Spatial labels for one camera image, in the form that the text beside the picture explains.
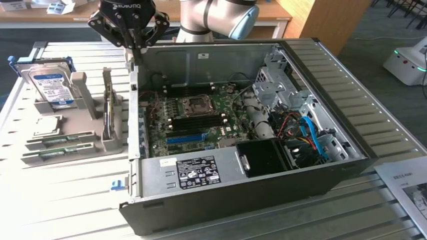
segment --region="slotted table surface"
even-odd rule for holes
[[[375,164],[427,155],[323,45],[312,39],[288,39],[287,43],[380,156]],[[85,71],[95,97],[104,91],[103,67],[112,68],[113,88],[125,101],[121,129],[127,138],[129,74],[124,50],[104,42],[48,44],[44,58],[67,56],[72,57],[76,70]],[[304,88],[303,81],[296,75],[295,78]],[[140,238],[108,191],[111,182],[128,172],[125,142],[124,152],[109,157],[36,167],[25,166],[12,154],[23,142],[20,134],[36,116],[32,92],[19,78],[0,115],[0,121],[5,119],[0,132],[0,239],[424,239],[372,167],[324,196]]]

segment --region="floor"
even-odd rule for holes
[[[410,29],[406,29],[411,16],[403,18],[403,10],[387,18],[390,8],[386,7],[386,4],[387,2],[382,0],[375,7],[367,9],[338,57],[419,141],[427,146],[427,127],[423,127],[427,119],[427,99],[423,97],[422,87],[406,86],[382,67],[396,47],[412,46],[420,39],[355,39],[427,36],[426,29],[415,30],[418,21]],[[8,66],[8,56],[27,56],[36,41],[85,42],[100,40],[91,28],[0,29],[0,36],[3,46],[0,47],[0,108],[16,80],[16,74]]]
[[[415,29],[419,20],[415,20],[411,28],[406,29],[411,16],[404,18],[403,10],[398,10],[391,18],[387,17],[390,8],[386,4],[387,2],[380,0],[375,7],[367,9],[338,58],[418,140],[427,146],[427,127],[424,127],[427,99],[423,96],[422,86],[404,85],[382,67],[396,47],[411,47],[422,39],[355,39],[427,36],[427,29]]]

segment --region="blue cable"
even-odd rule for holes
[[[323,147],[322,147],[322,145],[320,145],[320,143],[318,141],[316,131],[315,131],[315,126],[314,126],[312,120],[307,116],[303,116],[300,119],[304,120],[307,122],[307,124],[308,124],[311,137],[312,137],[312,142],[314,142],[315,148],[318,149],[319,154],[324,157],[324,159],[328,159],[328,155],[323,151]],[[300,132],[302,132],[303,136],[307,137],[308,134],[306,132],[304,126],[300,126]]]

